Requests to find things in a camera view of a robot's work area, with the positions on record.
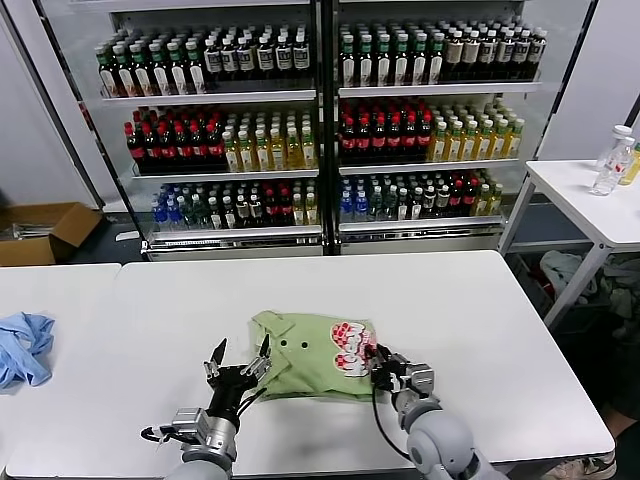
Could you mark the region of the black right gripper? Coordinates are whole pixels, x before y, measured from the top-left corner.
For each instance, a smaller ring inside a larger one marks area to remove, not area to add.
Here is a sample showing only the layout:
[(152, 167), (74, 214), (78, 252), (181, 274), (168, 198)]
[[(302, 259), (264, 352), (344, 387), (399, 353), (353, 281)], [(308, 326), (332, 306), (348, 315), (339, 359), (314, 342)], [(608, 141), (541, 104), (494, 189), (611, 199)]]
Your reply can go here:
[(382, 344), (366, 345), (364, 354), (368, 369), (372, 371), (372, 386), (376, 390), (395, 394), (406, 388), (409, 366), (406, 358), (396, 357)]

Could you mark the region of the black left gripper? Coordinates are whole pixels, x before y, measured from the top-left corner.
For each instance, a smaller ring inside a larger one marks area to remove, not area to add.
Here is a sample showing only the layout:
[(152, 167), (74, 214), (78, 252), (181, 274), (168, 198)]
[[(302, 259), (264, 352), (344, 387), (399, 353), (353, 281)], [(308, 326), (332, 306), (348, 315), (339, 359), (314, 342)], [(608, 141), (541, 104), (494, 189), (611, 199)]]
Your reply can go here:
[(206, 382), (213, 390), (209, 416), (237, 418), (243, 395), (255, 388), (272, 366), (270, 335), (266, 334), (258, 354), (243, 368), (225, 368), (222, 365), (227, 339), (213, 350), (209, 360), (203, 362)]

